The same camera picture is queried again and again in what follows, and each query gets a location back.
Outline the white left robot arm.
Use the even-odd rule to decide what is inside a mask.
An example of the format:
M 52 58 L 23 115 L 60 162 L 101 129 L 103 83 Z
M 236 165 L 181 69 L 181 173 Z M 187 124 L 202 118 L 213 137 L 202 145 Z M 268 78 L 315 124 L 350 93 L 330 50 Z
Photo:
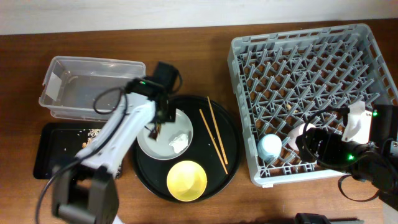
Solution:
M 99 134 L 71 163 L 56 168 L 52 215 L 67 223 L 120 223 L 115 177 L 139 132 L 175 119 L 168 99 L 174 78 L 135 78 L 117 88 L 119 99 Z

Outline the yellow bowl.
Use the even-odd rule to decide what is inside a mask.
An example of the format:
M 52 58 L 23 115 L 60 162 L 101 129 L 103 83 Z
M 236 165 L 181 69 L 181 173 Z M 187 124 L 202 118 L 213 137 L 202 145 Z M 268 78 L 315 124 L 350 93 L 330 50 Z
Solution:
M 181 202 L 192 202 L 202 196 L 207 186 L 204 168 L 193 161 L 176 163 L 167 174 L 170 194 Z

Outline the pink plastic cup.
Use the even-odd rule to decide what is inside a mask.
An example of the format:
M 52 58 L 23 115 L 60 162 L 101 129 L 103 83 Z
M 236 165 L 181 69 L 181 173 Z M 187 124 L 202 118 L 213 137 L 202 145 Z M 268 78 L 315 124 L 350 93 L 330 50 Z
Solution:
M 291 149 L 295 150 L 295 151 L 299 151 L 299 148 L 296 144 L 296 139 L 303 134 L 303 129 L 304 129 L 305 123 L 297 126 L 296 128 L 294 128 L 293 130 L 291 130 L 287 137 L 290 139 L 290 141 L 288 142 L 288 145 Z

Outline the white napkin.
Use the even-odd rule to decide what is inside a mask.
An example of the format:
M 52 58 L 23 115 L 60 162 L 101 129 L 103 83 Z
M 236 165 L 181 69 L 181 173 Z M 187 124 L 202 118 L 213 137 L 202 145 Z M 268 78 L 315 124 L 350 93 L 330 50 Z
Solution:
M 169 146 L 172 147 L 174 153 L 178 154 L 185 150 L 189 145 L 189 137 L 188 134 L 180 134 L 175 137 L 172 141 L 170 141 Z

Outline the wooden chopstick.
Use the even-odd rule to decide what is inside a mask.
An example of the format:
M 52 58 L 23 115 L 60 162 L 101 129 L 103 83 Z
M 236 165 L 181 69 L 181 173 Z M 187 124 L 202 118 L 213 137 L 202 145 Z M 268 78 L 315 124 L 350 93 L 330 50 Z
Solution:
M 216 131 L 216 135 L 217 135 L 217 138 L 218 138 L 218 142 L 219 142 L 219 145 L 220 145 L 220 148 L 221 148 L 221 153 L 222 153 L 222 156 L 223 156 L 223 159 L 224 159 L 224 163 L 226 165 L 228 165 L 228 159 L 227 159 L 227 156 L 226 156 L 226 153 L 225 153 L 225 150 L 224 150 L 224 145 L 223 145 L 223 142 L 222 142 L 222 139 L 221 139 L 220 131 L 218 129 L 218 123 L 217 123 L 217 120 L 215 118 L 215 113 L 213 111 L 213 107 L 212 107 L 211 100 L 210 100 L 209 96 L 207 96 L 207 100 L 208 100 L 209 108 L 210 108 L 210 111 L 211 111 L 211 117 L 212 117 L 213 124 L 214 124 L 214 127 L 215 127 L 215 131 Z
M 216 143 L 215 143 L 215 139 L 214 139 L 214 137 L 213 137 L 213 135 L 212 135 L 212 132 L 210 131 L 210 128 L 209 128 L 208 123 L 207 123 L 207 121 L 206 121 L 206 119 L 205 119 L 205 116 L 204 116 L 204 114 L 203 114 L 202 109 L 199 109 L 199 112 L 200 112 L 200 114 L 201 114 L 201 118 L 202 118 L 202 121 L 203 121 L 203 123 L 204 123 L 204 125 L 205 125 L 205 128 L 206 128 L 207 132 L 208 132 L 208 135 L 209 135 L 209 137 L 210 137 L 210 139 L 211 139 L 211 142 L 212 142 L 212 144 L 213 144 L 213 146 L 214 146 L 214 148 L 215 148 L 215 151 L 216 151 L 216 153 L 217 153 L 217 155 L 218 155 L 218 158 L 219 158 L 219 160 L 220 160 L 220 163 L 221 163 L 221 165 L 222 165 L 222 167 L 223 167 L 223 169 L 224 169 L 224 172 L 225 172 L 225 174 L 228 174 L 228 170 L 227 170 L 226 165 L 225 165 L 225 163 L 224 163 L 224 161 L 223 161 L 223 158 L 222 158 L 221 153 L 220 153 L 220 151 L 219 151 L 219 149 L 218 149 L 218 146 L 217 146 Z

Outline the gold foil wrapper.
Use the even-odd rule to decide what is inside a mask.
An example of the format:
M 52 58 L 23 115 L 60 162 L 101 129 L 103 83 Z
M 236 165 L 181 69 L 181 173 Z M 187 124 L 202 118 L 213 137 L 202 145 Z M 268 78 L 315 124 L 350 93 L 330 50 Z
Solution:
M 149 138 L 156 141 L 158 135 L 160 134 L 160 131 L 161 131 L 161 124 L 154 123 L 154 127 L 150 130 Z

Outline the food scraps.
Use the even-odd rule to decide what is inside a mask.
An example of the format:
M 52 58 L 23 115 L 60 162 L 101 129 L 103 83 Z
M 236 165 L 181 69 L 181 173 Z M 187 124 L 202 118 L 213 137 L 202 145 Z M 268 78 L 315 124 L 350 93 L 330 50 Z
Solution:
M 85 148 L 87 145 L 89 145 L 95 137 L 100 133 L 101 129 L 89 129 L 88 131 L 88 138 L 86 142 L 82 144 L 82 148 Z

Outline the light blue plastic cup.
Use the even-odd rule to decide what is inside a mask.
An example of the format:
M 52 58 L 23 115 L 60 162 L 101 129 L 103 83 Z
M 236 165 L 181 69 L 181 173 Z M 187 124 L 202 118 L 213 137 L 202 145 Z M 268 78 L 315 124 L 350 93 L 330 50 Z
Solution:
M 282 141 L 275 134 L 266 134 L 257 144 L 258 156 L 265 162 L 278 158 L 282 150 Z

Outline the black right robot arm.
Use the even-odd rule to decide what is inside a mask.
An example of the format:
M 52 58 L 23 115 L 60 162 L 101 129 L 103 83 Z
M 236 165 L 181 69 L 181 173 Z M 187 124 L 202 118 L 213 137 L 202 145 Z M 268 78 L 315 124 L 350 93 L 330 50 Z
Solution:
M 345 130 L 335 134 L 311 128 L 310 122 L 323 113 L 338 113 Z M 379 198 L 397 210 L 397 106 L 374 105 L 372 111 L 358 101 L 341 108 L 329 108 L 311 115 L 295 140 L 302 161 L 344 174 L 355 180 L 367 180 Z

